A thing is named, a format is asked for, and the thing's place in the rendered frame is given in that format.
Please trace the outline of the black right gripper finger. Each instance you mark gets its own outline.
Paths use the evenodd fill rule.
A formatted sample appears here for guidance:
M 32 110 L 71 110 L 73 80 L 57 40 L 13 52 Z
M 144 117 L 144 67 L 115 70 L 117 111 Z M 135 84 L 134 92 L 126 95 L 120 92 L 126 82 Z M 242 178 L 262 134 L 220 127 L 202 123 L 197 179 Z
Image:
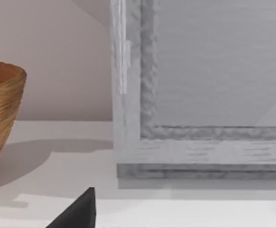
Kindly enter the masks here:
M 45 228 L 95 228 L 95 188 L 88 188 Z

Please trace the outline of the brown woven basket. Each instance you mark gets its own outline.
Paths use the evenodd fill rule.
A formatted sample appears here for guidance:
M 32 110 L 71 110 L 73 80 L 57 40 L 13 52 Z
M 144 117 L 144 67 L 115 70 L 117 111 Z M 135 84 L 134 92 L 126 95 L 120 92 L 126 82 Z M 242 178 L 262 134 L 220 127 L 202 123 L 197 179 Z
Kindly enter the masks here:
M 17 117 L 26 78 L 23 68 L 0 62 L 0 152 Z

